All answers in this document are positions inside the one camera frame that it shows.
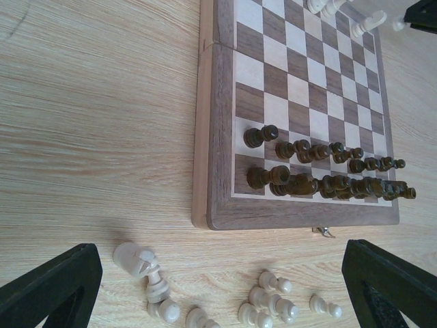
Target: dark pawn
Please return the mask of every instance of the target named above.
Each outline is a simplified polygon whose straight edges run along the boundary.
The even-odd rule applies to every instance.
[[[344,152],[344,146],[341,142],[331,143],[329,148],[333,151],[333,154],[340,155]]]
[[[290,179],[290,170],[284,165],[273,167],[270,171],[262,167],[251,167],[247,172],[247,183],[253,189],[262,189],[265,185],[286,185]]]
[[[244,142],[249,148],[257,148],[265,141],[275,140],[279,136],[278,128],[274,125],[267,125],[261,130],[250,128],[244,132]]]
[[[276,155],[280,159],[290,159],[297,152],[302,152],[310,148],[307,140],[299,140],[294,143],[282,141],[276,144]]]

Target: chess piece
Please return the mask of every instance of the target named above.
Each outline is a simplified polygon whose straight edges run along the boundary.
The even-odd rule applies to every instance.
[[[152,268],[155,254],[147,247],[135,243],[119,245],[113,254],[114,263],[135,278],[145,277]]]
[[[352,34],[355,38],[359,38],[365,32],[371,31],[380,26],[387,19],[387,14],[383,10],[374,12],[370,17],[365,18],[360,23],[354,23],[351,27]]]
[[[323,298],[317,295],[313,295],[309,300],[309,308],[311,311],[318,314],[328,312],[333,318],[341,317],[341,307],[339,307],[337,304],[326,303]]]
[[[244,303],[238,310],[238,321],[246,326],[255,328],[272,328],[273,318],[263,312],[258,312],[255,307],[249,303]]]
[[[328,18],[334,15],[339,11],[341,5],[343,5],[346,0],[329,0],[326,5],[322,9],[322,14]]]
[[[273,316],[293,318],[299,313],[299,308],[293,302],[283,299],[278,294],[269,295],[260,287],[252,288],[249,302],[257,309],[268,309]]]
[[[152,318],[160,318],[166,323],[174,323],[180,317],[180,307],[172,299],[160,303],[148,303],[147,312]]]
[[[247,172],[247,183],[253,189],[262,189],[265,185],[286,185],[290,179],[290,170],[285,165],[273,167],[270,171],[262,167],[251,167]]]
[[[261,130],[250,128],[244,132],[244,142],[249,148],[260,147],[265,141],[275,140],[279,136],[278,128],[274,125],[267,125]]]
[[[321,12],[328,0],[307,0],[308,9],[312,14]]]
[[[400,30],[404,29],[407,24],[404,21],[404,15],[396,16],[392,21],[391,24],[393,26],[393,30],[395,32],[399,32]]]
[[[341,142],[331,143],[329,148],[332,150],[333,154],[342,154],[344,152],[344,146]]]
[[[186,316],[186,328],[220,328],[220,325],[214,320],[209,319],[208,315],[201,308],[196,307]]]
[[[292,283],[288,279],[276,278],[270,271],[264,271],[259,279],[259,285],[267,291],[277,290],[287,294],[292,291]]]
[[[298,140],[294,143],[282,141],[276,145],[276,155],[280,159],[290,159],[297,152],[302,152],[304,150],[309,150],[310,145],[307,140]]]
[[[314,145],[309,150],[298,153],[298,160],[301,163],[311,163],[312,161],[320,161],[328,158],[331,154],[331,149],[326,145]]]

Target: fallen chess piece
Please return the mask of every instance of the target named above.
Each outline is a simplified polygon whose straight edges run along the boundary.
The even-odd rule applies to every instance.
[[[148,303],[147,312],[152,318],[160,318],[166,323],[174,323],[180,317],[180,307],[172,299],[160,303]]]
[[[244,303],[238,310],[238,321],[243,325],[255,328],[272,328],[273,318],[263,312],[258,312],[249,303]]]
[[[334,303],[327,303],[317,295],[313,295],[309,300],[309,308],[318,314],[329,313],[333,318],[340,318],[342,314],[340,306]]]
[[[220,328],[220,325],[214,320],[209,319],[208,315],[201,308],[196,307],[186,316],[186,328]]]
[[[287,294],[292,291],[292,283],[290,280],[285,278],[277,278],[270,271],[264,271],[259,279],[259,285],[267,291],[277,290]]]
[[[383,24],[387,19],[387,14],[383,10],[374,12],[370,17],[365,18],[360,23],[354,23],[351,27],[352,34],[359,38],[365,32],[371,31]]]

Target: dark square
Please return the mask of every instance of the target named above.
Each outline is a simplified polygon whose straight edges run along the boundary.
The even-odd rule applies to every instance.
[[[288,72],[299,79],[308,81],[308,61],[304,55],[287,48]]]
[[[341,142],[346,144],[346,136],[344,131],[344,121],[328,116],[329,142]]]
[[[343,98],[344,120],[358,125],[358,106],[355,102]]]
[[[276,140],[264,142],[264,158],[271,161],[290,163],[289,159],[280,159],[276,155],[276,145],[281,141],[288,142],[290,139],[289,133],[286,130],[281,130],[278,128],[279,136]]]
[[[370,115],[372,131],[384,135],[384,116],[377,111],[370,111]]]
[[[288,102],[288,119],[290,121],[290,131],[309,136],[309,108]]]
[[[262,8],[262,10],[264,34],[277,42],[287,44],[285,38],[285,20],[266,8]]]
[[[373,43],[373,35],[371,35],[369,32],[363,34],[363,44],[368,51],[375,53],[375,44]]]
[[[330,45],[336,50],[339,50],[337,30],[324,21],[322,21],[322,39],[324,43]]]
[[[307,56],[324,65],[323,42],[314,38],[311,34],[305,33],[305,35],[307,39]]]
[[[369,99],[369,89],[360,83],[355,83],[356,85],[356,98],[358,99],[358,104],[366,108],[370,108]]]
[[[365,152],[373,153],[373,135],[370,130],[360,126],[360,144]]]
[[[285,20],[300,29],[305,29],[303,7],[293,0],[285,0]]]
[[[366,68],[367,71],[367,82],[369,84],[369,89],[380,93],[380,82],[378,78],[378,74],[376,74],[373,70]]]
[[[349,18],[341,12],[337,12],[335,14],[335,20],[337,23],[337,29],[347,37],[350,37]]]
[[[366,66],[366,62],[364,59],[364,48],[362,45],[356,43],[352,40],[352,58],[354,61],[360,63],[363,66]]]
[[[328,91],[343,96],[343,87],[341,84],[341,74],[331,70],[329,67],[325,67],[326,69],[326,89]]]
[[[340,71],[342,75],[355,81],[354,61],[343,53],[340,53]]]
[[[235,154],[235,193],[245,193],[249,195],[264,195],[263,189],[252,189],[247,183],[247,171],[251,167],[263,167],[264,159],[257,157]]]
[[[326,89],[308,83],[309,86],[309,108],[321,111],[322,113],[328,113],[328,99],[326,95]]]
[[[236,116],[264,123],[264,93],[241,83],[236,84]]]
[[[264,63],[264,91],[288,99],[287,72]]]
[[[246,25],[237,23],[237,51],[263,62],[264,38],[262,34]]]

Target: light square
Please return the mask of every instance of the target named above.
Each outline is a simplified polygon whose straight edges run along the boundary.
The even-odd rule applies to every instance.
[[[358,63],[357,61],[354,61],[354,73],[355,73],[355,81],[360,83],[361,85],[364,85],[365,87],[368,87],[369,84],[367,82],[367,71],[366,67]]]
[[[284,0],[262,0],[262,5],[276,15],[285,18]]]
[[[288,100],[309,107],[308,82],[288,74]]]
[[[303,18],[305,22],[305,31],[313,37],[322,40],[322,22],[315,14],[308,10],[303,11]]]
[[[249,148],[244,142],[244,132],[250,128],[262,129],[264,124],[235,117],[235,153],[264,158],[264,147]]]
[[[264,36],[264,61],[287,72],[287,46]]]
[[[367,130],[371,130],[370,109],[358,105],[358,124]]]
[[[354,102],[357,103],[357,97],[356,97],[356,84],[355,81],[349,79],[348,77],[345,77],[344,75],[341,76],[341,86],[343,87],[343,95]]]
[[[289,22],[285,22],[285,34],[287,37],[287,47],[307,55],[307,41],[305,39],[305,32],[297,26]]]
[[[340,73],[340,54],[338,50],[323,43],[323,54],[325,59],[325,65]]]
[[[343,98],[329,91],[326,94],[328,97],[328,115],[344,120]]]
[[[325,66],[311,58],[308,58],[308,80],[326,89]]]
[[[236,11],[238,22],[263,33],[262,6],[252,0],[238,0]]]
[[[273,124],[277,128],[288,130],[288,100],[265,93],[264,124]]]
[[[387,156],[387,144],[384,135],[373,132],[373,151],[377,156]]]
[[[360,143],[360,128],[358,125],[344,122],[344,132],[346,137],[346,147],[358,148]]]
[[[384,110],[382,109],[382,99],[379,93],[369,89],[369,100],[371,109],[377,111],[378,113],[384,114]]]
[[[264,91],[264,64],[239,52],[234,52],[236,82]]]
[[[326,114],[310,109],[309,129],[312,138],[329,142],[328,116]]]

